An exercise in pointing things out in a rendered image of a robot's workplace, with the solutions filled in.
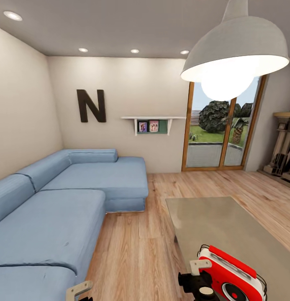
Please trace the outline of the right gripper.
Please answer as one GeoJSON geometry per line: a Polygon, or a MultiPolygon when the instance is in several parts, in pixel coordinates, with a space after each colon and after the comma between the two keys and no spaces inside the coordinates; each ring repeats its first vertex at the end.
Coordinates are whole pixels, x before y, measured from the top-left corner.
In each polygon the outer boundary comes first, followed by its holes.
{"type": "Polygon", "coordinates": [[[191,273],[181,274],[178,273],[178,282],[180,286],[183,286],[185,293],[193,292],[193,286],[196,282],[206,283],[212,288],[211,277],[208,272],[200,272],[200,275],[193,276],[191,273]]]}

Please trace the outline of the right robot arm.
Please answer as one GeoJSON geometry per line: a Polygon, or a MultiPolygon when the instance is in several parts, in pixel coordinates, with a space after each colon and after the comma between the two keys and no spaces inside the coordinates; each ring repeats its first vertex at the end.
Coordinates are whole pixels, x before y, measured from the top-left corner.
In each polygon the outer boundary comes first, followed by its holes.
{"type": "Polygon", "coordinates": [[[211,277],[208,272],[199,269],[212,267],[210,260],[190,260],[191,273],[178,273],[178,282],[183,286],[185,293],[193,293],[194,301],[220,301],[212,289],[211,277]]]}

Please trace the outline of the radio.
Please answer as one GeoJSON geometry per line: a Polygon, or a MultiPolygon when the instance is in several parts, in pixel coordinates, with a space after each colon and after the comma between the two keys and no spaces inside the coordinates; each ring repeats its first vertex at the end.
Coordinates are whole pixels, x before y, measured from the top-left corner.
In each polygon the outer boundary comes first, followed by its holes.
{"type": "Polygon", "coordinates": [[[228,301],[267,301],[267,284],[264,291],[260,275],[251,267],[214,246],[200,247],[198,260],[210,260],[212,267],[199,269],[208,272],[212,289],[228,301]]]}

